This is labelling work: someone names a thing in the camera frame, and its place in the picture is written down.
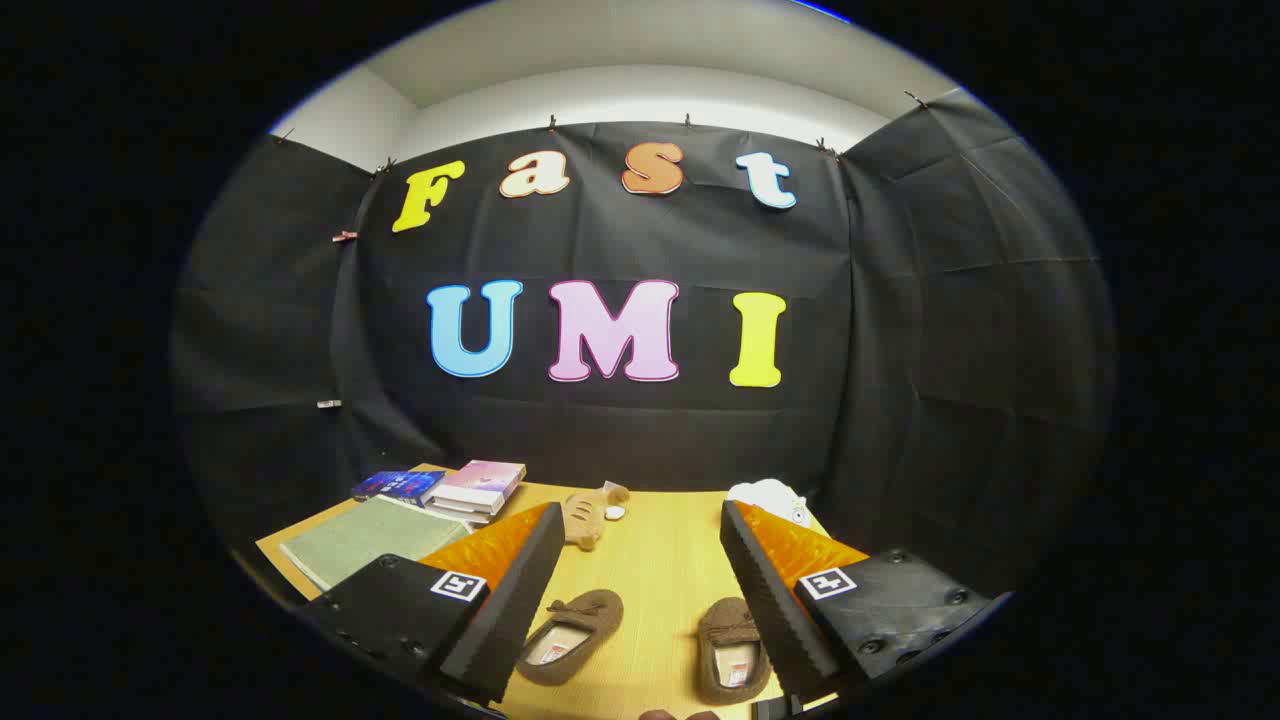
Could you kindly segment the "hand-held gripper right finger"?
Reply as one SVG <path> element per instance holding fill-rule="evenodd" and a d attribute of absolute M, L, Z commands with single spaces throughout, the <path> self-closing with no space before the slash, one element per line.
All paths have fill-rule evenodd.
<path fill-rule="evenodd" d="M 863 553 L 728 500 L 719 539 L 787 696 L 852 698 L 947 653 L 1009 601 L 919 553 Z"/>

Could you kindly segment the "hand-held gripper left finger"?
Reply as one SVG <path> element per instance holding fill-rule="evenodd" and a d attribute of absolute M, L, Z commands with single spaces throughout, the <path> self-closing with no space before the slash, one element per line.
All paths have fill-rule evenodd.
<path fill-rule="evenodd" d="M 541 503 L 424 559 L 380 555 L 300 620 L 408 685 L 500 701 L 563 544 L 561 505 Z"/>

